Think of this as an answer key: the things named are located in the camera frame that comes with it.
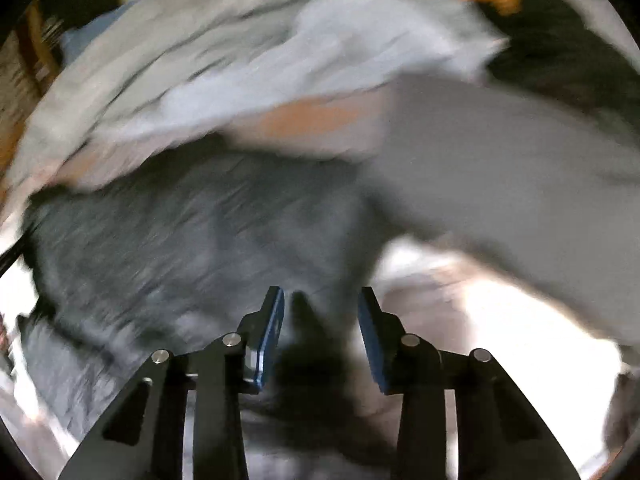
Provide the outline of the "dark grey puffer jacket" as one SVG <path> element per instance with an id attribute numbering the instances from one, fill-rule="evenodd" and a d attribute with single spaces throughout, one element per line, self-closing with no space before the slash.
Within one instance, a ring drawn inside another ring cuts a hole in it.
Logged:
<path id="1" fill-rule="evenodd" d="M 392 447 L 356 412 L 347 341 L 360 287 L 397 234 L 342 160 L 206 136 L 104 188 L 57 185 L 23 217 L 38 301 L 18 325 L 44 403 L 85 437 L 158 349 L 203 349 L 286 295 L 274 374 L 243 404 L 255 479 L 384 479 Z"/>

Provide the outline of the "grey folded garment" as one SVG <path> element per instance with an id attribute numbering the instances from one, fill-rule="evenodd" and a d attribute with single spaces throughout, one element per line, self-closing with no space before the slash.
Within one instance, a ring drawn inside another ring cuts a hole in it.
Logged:
<path id="1" fill-rule="evenodd" d="M 542 99 L 428 75 L 390 85 L 368 178 L 416 234 L 558 300 L 639 362 L 639 152 Z"/>

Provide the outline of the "black fleece garment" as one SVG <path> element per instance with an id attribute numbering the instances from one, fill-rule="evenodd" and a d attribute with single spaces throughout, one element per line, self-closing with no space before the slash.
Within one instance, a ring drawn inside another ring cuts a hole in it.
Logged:
<path id="1" fill-rule="evenodd" d="M 486 68 L 495 80 L 579 110 L 611 136 L 639 144 L 639 72 L 565 0 L 477 9 L 508 38 Z"/>

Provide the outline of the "light blue duvet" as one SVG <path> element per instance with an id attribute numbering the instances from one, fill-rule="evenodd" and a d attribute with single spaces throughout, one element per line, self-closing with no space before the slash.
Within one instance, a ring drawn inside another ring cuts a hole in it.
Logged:
<path id="1" fill-rule="evenodd" d="M 134 0 L 36 106 L 8 181 L 90 141 L 206 131 L 403 72 L 473 80 L 505 45 L 465 0 Z"/>

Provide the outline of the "wooden bed frame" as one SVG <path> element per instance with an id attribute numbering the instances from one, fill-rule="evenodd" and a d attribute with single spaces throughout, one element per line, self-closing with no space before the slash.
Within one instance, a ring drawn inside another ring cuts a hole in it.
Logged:
<path id="1" fill-rule="evenodd" d="M 28 0 L 1 43 L 1 173 L 8 170 L 26 119 L 61 71 L 46 39 L 41 0 Z"/>

